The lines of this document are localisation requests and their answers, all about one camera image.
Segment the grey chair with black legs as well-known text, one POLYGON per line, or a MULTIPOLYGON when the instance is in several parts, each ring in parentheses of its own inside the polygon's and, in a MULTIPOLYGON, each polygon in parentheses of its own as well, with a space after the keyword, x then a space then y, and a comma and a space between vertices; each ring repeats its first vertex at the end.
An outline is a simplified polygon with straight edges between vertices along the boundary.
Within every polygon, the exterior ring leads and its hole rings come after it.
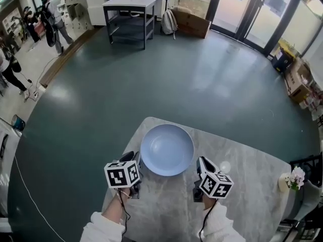
POLYGON ((289 190, 287 205, 283 220, 302 220, 308 213, 315 209, 320 201, 321 188, 306 181, 300 190, 289 190))

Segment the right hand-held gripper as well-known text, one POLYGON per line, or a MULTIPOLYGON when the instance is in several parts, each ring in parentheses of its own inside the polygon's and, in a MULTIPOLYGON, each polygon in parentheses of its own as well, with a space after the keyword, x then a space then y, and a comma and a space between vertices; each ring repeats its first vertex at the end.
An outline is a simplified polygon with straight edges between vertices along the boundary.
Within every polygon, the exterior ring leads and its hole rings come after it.
POLYGON ((196 161, 198 180, 194 182, 193 201, 202 202, 202 196, 210 199, 225 199, 234 185, 233 180, 208 158, 196 161))

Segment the teal bucket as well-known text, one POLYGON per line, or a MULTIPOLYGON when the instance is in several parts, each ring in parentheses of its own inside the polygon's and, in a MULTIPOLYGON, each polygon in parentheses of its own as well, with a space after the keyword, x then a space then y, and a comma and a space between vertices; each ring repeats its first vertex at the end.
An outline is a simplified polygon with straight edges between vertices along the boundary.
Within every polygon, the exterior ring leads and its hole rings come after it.
POLYGON ((12 117, 11 126, 14 130, 22 132, 25 128, 25 122, 15 114, 12 117))

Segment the light blue round plate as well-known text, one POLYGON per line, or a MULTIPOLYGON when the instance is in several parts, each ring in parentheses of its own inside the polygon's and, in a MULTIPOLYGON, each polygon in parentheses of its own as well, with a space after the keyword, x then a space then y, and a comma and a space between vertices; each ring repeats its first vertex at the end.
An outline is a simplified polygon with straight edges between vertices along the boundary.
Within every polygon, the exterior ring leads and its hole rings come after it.
POLYGON ((184 172, 194 157, 191 136, 174 124, 153 127, 143 137, 140 155, 145 166, 161 176, 175 176, 184 172))

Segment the person's left forearm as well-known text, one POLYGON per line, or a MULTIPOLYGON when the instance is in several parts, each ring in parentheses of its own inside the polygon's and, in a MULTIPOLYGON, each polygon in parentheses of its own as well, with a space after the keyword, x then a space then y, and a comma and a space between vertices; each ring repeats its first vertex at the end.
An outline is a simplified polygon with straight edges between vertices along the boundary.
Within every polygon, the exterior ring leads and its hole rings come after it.
POLYGON ((115 196, 103 213, 94 212, 84 226, 80 242, 121 242, 125 226, 121 200, 115 196))

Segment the large brown cardboard box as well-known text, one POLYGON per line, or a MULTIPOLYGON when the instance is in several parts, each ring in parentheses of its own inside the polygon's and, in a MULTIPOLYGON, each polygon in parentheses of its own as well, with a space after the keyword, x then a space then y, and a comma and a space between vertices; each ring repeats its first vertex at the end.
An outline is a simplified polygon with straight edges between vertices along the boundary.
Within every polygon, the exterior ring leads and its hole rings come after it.
POLYGON ((172 8, 171 11, 181 32, 202 39, 206 38, 211 21, 188 13, 186 9, 172 8))

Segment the pink flowers in white pot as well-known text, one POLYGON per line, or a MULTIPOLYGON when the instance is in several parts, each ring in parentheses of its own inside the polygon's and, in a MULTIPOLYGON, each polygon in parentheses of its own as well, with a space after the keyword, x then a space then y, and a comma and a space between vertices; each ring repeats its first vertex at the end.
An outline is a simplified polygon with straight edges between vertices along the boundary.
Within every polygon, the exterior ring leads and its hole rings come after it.
POLYGON ((286 192, 288 189, 295 191, 300 190, 304 185, 305 172, 300 167, 295 167, 290 173, 283 173, 278 179, 278 187, 281 192, 286 192))

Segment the beige metal lockers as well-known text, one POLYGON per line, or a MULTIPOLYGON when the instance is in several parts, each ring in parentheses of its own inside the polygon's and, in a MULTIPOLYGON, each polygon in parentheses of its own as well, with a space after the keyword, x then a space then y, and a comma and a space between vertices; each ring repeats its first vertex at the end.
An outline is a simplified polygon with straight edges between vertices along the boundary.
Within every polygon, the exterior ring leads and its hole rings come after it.
POLYGON ((87 0, 65 0, 65 6, 69 15, 67 29, 72 31, 73 38, 77 39, 94 28, 88 14, 87 0))

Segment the person's left hand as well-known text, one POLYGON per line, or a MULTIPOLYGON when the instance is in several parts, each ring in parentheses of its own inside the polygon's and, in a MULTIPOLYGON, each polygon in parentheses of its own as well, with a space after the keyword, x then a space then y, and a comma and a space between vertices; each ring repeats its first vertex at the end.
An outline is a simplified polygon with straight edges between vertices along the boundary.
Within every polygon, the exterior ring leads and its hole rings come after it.
POLYGON ((132 198, 130 188, 119 188, 118 194, 120 198, 122 198, 123 200, 128 200, 132 198))

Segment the black framed glass door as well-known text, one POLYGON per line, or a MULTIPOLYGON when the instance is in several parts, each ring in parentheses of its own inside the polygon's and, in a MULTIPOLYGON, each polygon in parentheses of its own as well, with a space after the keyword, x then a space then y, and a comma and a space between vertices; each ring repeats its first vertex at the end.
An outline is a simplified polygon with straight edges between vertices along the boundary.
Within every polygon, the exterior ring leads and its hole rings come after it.
POLYGON ((265 56, 279 46, 305 56, 323 32, 323 0, 210 0, 206 19, 265 56))

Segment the grey table with white top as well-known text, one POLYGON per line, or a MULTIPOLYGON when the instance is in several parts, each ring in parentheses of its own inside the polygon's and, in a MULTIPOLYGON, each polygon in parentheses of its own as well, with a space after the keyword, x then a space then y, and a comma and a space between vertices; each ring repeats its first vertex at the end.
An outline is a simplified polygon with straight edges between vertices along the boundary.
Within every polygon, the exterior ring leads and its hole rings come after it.
POLYGON ((102 4, 109 42, 153 39, 156 0, 109 0, 102 4))

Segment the grey marble dining table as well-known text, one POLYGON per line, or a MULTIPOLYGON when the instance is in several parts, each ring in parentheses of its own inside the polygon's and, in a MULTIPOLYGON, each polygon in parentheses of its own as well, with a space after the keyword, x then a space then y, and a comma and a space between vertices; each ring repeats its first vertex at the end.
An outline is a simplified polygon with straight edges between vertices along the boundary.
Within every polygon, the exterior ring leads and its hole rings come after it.
MULTIPOLYGON (((234 229, 246 242, 269 242, 286 208, 287 193, 280 192, 278 179, 290 170, 284 161, 227 138, 216 135, 205 125, 172 120, 191 137, 194 157, 205 156, 216 165, 230 164, 232 191, 221 204, 234 229)), ((160 176, 141 165, 139 199, 126 205, 130 213, 126 237, 136 242, 198 242, 203 205, 193 201, 196 161, 183 173, 160 176)))

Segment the black bin with yellow lid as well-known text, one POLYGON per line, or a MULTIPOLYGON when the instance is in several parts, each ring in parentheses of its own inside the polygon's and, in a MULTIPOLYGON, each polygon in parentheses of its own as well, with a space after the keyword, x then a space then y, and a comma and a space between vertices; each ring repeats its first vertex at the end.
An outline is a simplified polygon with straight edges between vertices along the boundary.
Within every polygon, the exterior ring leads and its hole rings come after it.
POLYGON ((279 45, 271 63, 277 72, 284 73, 293 61, 294 56, 279 45))

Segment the white shelf unit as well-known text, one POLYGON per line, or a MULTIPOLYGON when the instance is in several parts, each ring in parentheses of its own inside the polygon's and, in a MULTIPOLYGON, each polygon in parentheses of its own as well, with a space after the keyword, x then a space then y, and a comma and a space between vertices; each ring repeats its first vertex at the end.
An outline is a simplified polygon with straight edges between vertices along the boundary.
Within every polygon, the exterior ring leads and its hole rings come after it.
POLYGON ((20 137, 0 120, 0 215, 8 215, 11 168, 20 137))

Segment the person's right forearm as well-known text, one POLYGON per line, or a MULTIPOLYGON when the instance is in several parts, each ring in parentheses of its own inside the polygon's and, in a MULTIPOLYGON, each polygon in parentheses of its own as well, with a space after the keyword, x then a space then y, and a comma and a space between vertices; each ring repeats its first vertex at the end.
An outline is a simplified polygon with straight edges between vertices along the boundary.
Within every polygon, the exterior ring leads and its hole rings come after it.
POLYGON ((246 242, 234 228, 233 220, 226 217, 227 208, 203 195, 203 224, 199 232, 200 242, 246 242))

